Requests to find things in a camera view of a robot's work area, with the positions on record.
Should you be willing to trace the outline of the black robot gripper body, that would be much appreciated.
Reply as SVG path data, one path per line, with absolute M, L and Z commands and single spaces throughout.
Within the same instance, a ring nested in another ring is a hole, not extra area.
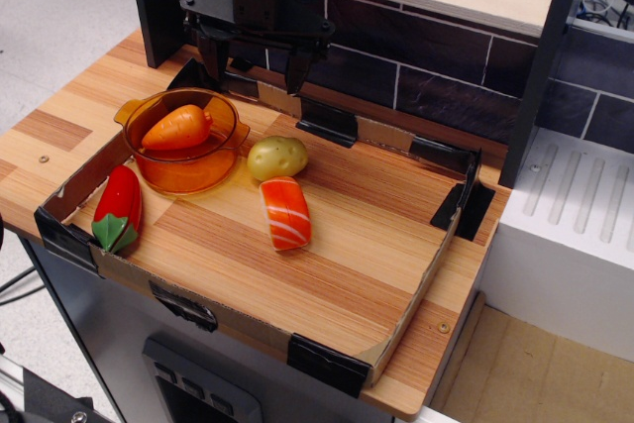
M 240 38 L 284 49 L 327 47 L 335 26 L 309 0 L 180 0 L 190 26 L 210 38 Z

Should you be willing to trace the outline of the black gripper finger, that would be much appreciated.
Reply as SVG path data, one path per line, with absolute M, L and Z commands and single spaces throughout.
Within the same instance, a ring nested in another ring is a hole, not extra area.
M 215 81 L 222 81 L 229 59 L 229 43 L 199 34 L 197 47 L 207 74 Z
M 315 61 L 316 53 L 313 50 L 295 49 L 287 56 L 285 70 L 286 92 L 290 95 L 297 94 Z

